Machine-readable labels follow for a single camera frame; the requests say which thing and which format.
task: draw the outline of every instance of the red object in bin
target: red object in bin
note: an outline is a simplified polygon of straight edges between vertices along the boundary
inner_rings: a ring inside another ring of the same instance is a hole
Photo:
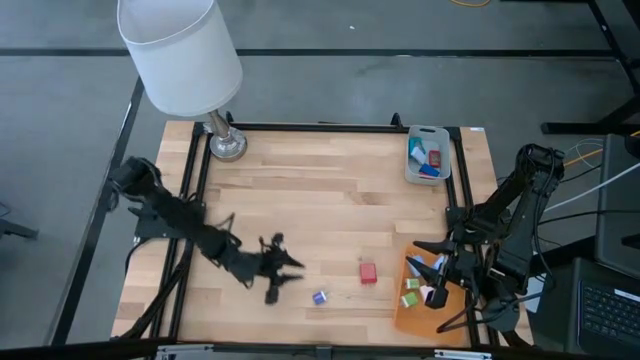
[[[375,284],[377,281],[376,264],[360,264],[360,283]]]
[[[433,168],[440,168],[440,151],[429,151],[429,165]]]

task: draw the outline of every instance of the small blue block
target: small blue block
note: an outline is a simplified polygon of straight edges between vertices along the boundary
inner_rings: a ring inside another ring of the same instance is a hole
[[[316,305],[324,304],[327,302],[327,295],[325,295],[324,291],[317,292],[313,294],[313,302]]]
[[[422,166],[420,167],[420,172],[433,177],[438,177],[440,175],[440,171],[436,170],[429,164],[422,164]]]

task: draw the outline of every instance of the white cable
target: white cable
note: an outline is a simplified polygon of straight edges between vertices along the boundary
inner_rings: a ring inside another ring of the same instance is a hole
[[[586,139],[582,139],[582,140],[578,141],[575,145],[573,145],[572,147],[570,147],[569,149],[567,149],[567,150],[565,151],[565,154],[569,154],[569,151],[571,151],[571,150],[575,149],[575,148],[576,148],[576,146],[578,146],[578,145],[580,145],[580,144],[582,144],[582,143],[586,143],[587,141],[601,141],[601,142],[603,142],[603,143],[604,143],[604,140],[602,140],[602,139],[596,139],[596,138],[586,138]],[[599,146],[602,146],[602,143],[589,144],[589,145],[599,145]]]
[[[591,145],[591,143],[584,143],[584,144],[578,144],[576,145],[576,154],[578,154],[578,158],[580,160],[582,160],[583,163],[585,163],[585,165],[587,165],[590,168],[594,168],[595,166],[591,165],[590,162],[587,161],[587,159],[584,158],[584,156],[582,156],[582,154],[580,153],[580,146],[582,145]]]
[[[544,210],[544,212],[547,212],[547,211],[549,211],[549,210],[553,210],[553,209],[559,208],[560,206],[563,206],[563,205],[566,205],[566,204],[568,204],[568,203],[570,203],[570,202],[576,201],[576,200],[580,199],[581,197],[583,197],[583,196],[585,196],[585,195],[587,195],[587,194],[590,194],[590,193],[592,193],[592,192],[594,192],[594,191],[596,191],[596,190],[600,189],[601,187],[605,187],[605,186],[607,186],[607,185],[611,184],[612,182],[614,182],[614,181],[618,180],[618,179],[619,179],[619,178],[621,178],[622,176],[624,176],[624,175],[628,174],[629,172],[631,172],[632,170],[634,170],[634,169],[636,169],[636,168],[638,168],[638,167],[640,167],[640,163],[637,163],[637,164],[633,165],[632,167],[628,168],[627,170],[625,170],[625,171],[621,172],[620,174],[618,174],[618,175],[616,175],[616,176],[612,177],[611,179],[609,179],[609,180],[607,180],[607,181],[603,182],[602,184],[600,184],[600,185],[598,185],[598,186],[596,186],[596,187],[594,187],[594,188],[592,188],[592,189],[590,189],[590,190],[587,190],[587,191],[583,192],[583,193],[582,193],[582,194],[580,194],[580,195],[574,196],[574,197],[572,197],[572,198],[571,198],[571,199],[569,199],[569,200],[565,200],[565,201],[563,201],[563,202],[561,202],[561,203],[559,203],[559,204],[555,204],[555,205],[553,205],[553,206],[551,206],[551,207],[546,208],[546,209]]]

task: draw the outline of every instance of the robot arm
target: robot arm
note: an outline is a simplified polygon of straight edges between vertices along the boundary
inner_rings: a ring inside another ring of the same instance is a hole
[[[260,253],[240,251],[242,241],[227,230],[200,221],[187,202],[173,196],[162,185],[159,169],[148,160],[129,158],[111,174],[110,182],[118,194],[133,202],[150,205],[169,226],[180,229],[193,241],[204,257],[216,266],[222,266],[247,288],[253,285],[255,276],[269,278],[267,304],[278,301],[280,286],[301,278],[279,274],[284,265],[304,267],[282,248],[282,234],[276,234],[269,245],[260,238]]]
[[[509,311],[509,307],[520,301],[516,294],[526,294],[533,256],[531,239],[551,193],[564,175],[563,157],[553,149],[524,146],[518,152],[514,171],[485,203],[447,210],[448,239],[440,243],[414,242],[431,253],[444,254],[446,259],[436,270],[407,258],[434,288],[426,306],[443,307],[448,296],[445,285],[451,281],[471,291],[474,302],[478,293],[485,298],[483,322],[502,332],[515,328],[519,311]],[[507,206],[518,197],[509,218]],[[466,249],[467,245],[489,245],[484,264]]]

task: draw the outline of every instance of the concrete floor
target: concrete floor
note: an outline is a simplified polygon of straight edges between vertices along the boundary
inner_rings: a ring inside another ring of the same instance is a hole
[[[220,0],[238,48],[606,48],[585,5],[446,0]],[[602,1],[630,54],[637,29],[621,3]],[[0,47],[123,47],[116,1],[0,0]],[[631,89],[604,61],[415,58],[243,58],[245,80],[225,109],[239,121],[483,126],[496,174],[536,142],[566,150],[577,136],[543,136],[543,121],[589,121]],[[0,58],[0,201],[37,241],[0,241],[0,348],[46,341],[136,79],[129,58]],[[169,117],[145,98],[128,155],[154,158]],[[584,170],[576,165],[568,176]],[[551,203],[593,186],[593,172]],[[555,212],[595,208],[596,198]],[[560,243],[592,219],[541,229]],[[70,342],[109,337],[135,221],[121,207],[105,223]]]

